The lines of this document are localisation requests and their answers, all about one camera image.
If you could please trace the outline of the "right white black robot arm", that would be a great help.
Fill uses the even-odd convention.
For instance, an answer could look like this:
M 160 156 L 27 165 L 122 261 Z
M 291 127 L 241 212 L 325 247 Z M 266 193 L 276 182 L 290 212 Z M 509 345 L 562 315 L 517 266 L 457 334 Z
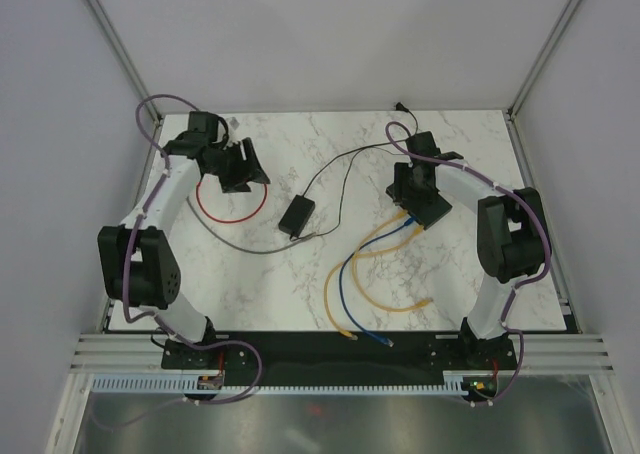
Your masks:
M 469 368 L 484 367 L 512 348 L 507 317 L 517 290 L 549 268 L 551 245 L 540 194 L 499 185 L 458 153 L 442 152 L 431 132 L 409 136 L 398 149 L 410 159 L 395 164 L 386 192 L 423 229 L 451 211 L 450 198 L 476 216 L 476 252 L 484 276 L 462 320 L 454 354 Z

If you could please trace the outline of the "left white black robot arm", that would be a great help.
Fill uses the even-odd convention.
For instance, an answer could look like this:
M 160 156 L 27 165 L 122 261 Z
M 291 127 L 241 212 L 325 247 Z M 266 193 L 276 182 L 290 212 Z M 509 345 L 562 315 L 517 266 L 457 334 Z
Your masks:
M 125 321 L 154 321 L 186 342 L 184 356 L 197 368 L 216 362 L 219 345 L 206 336 L 211 329 L 208 317 L 182 291 L 169 234 L 204 177 L 216 177 L 226 194 L 269 184 L 252 140 L 235 139 L 236 125 L 214 113 L 190 112 L 185 130 L 155 147 L 160 168 L 141 199 L 122 221 L 102 227 L 97 236 L 106 294 L 121 303 Z

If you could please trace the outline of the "black network switch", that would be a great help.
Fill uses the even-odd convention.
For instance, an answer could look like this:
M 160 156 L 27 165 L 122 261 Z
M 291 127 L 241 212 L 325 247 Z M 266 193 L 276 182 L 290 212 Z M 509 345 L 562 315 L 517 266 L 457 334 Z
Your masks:
M 436 195 L 434 201 L 418 198 L 402 200 L 399 195 L 394 193 L 393 189 L 394 185 L 391 184 L 386 187 L 385 193 L 397 207 L 406 211 L 423 230 L 429 229 L 452 210 L 452 205 L 439 194 Z

